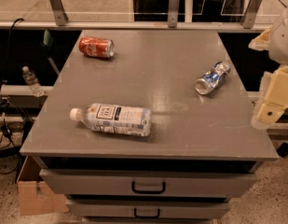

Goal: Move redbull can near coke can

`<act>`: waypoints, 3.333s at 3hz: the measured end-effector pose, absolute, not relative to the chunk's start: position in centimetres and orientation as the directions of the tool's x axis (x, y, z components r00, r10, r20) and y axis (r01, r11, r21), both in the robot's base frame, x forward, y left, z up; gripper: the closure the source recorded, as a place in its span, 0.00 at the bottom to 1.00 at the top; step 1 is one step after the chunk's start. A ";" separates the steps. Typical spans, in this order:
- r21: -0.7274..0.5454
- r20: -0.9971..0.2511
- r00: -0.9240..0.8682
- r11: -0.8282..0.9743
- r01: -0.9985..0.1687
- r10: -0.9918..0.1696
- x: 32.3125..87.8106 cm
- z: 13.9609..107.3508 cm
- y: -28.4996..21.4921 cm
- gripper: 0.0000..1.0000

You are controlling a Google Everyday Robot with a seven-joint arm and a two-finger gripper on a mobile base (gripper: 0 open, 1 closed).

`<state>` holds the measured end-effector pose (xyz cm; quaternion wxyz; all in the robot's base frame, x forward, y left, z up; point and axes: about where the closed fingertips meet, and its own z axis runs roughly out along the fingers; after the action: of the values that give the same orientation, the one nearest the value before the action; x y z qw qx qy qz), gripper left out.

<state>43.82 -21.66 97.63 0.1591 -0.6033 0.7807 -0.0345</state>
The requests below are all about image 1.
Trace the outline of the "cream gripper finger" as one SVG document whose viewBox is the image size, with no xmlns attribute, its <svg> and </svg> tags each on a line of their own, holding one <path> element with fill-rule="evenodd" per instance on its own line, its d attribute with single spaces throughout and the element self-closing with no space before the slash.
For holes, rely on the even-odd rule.
<svg viewBox="0 0 288 224">
<path fill-rule="evenodd" d="M 254 38 L 248 45 L 249 49 L 263 51 L 268 50 L 270 41 L 271 27 Z"/>
<path fill-rule="evenodd" d="M 288 65 L 282 64 L 273 73 L 265 72 L 262 76 L 251 124 L 258 130 L 266 130 L 279 120 L 287 108 Z"/>
</svg>

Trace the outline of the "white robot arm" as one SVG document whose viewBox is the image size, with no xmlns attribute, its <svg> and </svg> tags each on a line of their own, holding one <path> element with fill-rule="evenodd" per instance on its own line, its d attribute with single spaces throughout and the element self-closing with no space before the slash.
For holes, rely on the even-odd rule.
<svg viewBox="0 0 288 224">
<path fill-rule="evenodd" d="M 269 59 L 280 65 L 273 73 L 265 72 L 262 76 L 251 119 L 254 128 L 266 130 L 288 109 L 288 8 L 250 42 L 249 48 L 267 50 Z"/>
</svg>

